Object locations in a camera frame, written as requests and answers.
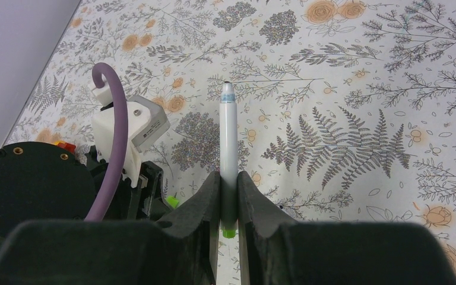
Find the pen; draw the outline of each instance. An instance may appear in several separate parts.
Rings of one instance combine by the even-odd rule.
[[[225,81],[219,104],[219,152],[221,176],[221,228],[225,238],[234,238],[237,228],[237,103],[233,85]]]

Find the gray surface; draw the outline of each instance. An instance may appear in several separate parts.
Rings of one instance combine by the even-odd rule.
[[[0,147],[80,0],[0,0]]]

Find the orange object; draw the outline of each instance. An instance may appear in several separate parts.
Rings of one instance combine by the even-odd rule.
[[[74,150],[76,149],[76,146],[73,144],[70,144],[65,141],[55,141],[54,145],[63,148],[66,151],[69,151],[70,153],[74,154]]]

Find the green marker end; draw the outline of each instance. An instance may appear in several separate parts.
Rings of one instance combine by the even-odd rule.
[[[237,230],[223,230],[223,236],[227,239],[233,239],[237,234]]]
[[[165,200],[173,209],[179,206],[179,200],[176,199],[174,196],[168,196]]]

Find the cable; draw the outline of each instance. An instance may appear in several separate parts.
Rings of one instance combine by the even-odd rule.
[[[91,70],[91,77],[97,88],[102,88],[105,85],[102,75],[106,77],[113,96],[113,109],[115,112],[113,147],[111,149],[106,175],[85,221],[102,221],[106,215],[123,171],[126,144],[128,142],[128,110],[126,107],[125,91],[116,71],[103,62],[95,64]]]

